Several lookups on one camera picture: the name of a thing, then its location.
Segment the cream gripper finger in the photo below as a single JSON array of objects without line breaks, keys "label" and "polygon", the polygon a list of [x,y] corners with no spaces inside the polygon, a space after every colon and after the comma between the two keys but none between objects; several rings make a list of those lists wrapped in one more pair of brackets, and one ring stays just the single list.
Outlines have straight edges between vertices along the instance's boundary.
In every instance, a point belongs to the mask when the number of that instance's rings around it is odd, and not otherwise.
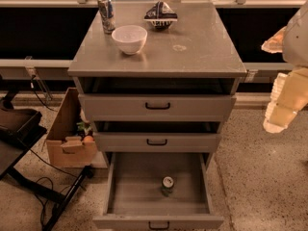
[{"label": "cream gripper finger", "polygon": [[265,52],[275,54],[281,53],[283,48],[283,39],[286,28],[281,28],[272,37],[267,39],[261,46],[261,49]]},{"label": "cream gripper finger", "polygon": [[278,98],[283,90],[287,77],[287,74],[279,73],[273,82],[270,102],[267,106],[263,122],[264,129],[272,134],[280,133],[287,129],[297,115],[296,111],[278,104]]}]

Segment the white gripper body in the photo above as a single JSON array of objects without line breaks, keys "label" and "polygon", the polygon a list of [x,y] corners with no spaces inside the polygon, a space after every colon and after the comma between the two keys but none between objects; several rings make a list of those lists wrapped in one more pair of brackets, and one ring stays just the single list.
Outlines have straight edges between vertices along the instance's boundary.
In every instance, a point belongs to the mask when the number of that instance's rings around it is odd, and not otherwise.
[{"label": "white gripper body", "polygon": [[282,90],[282,103],[298,112],[308,103],[308,69],[296,68],[291,71]]}]

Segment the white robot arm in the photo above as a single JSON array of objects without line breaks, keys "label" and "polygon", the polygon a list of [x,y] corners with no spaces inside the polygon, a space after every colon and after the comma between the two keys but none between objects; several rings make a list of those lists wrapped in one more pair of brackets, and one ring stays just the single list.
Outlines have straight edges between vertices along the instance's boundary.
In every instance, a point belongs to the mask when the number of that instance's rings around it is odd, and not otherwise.
[{"label": "white robot arm", "polygon": [[265,113],[264,129],[280,133],[308,104],[308,2],[261,49],[281,53],[283,60],[294,67],[288,74],[277,75]]}]

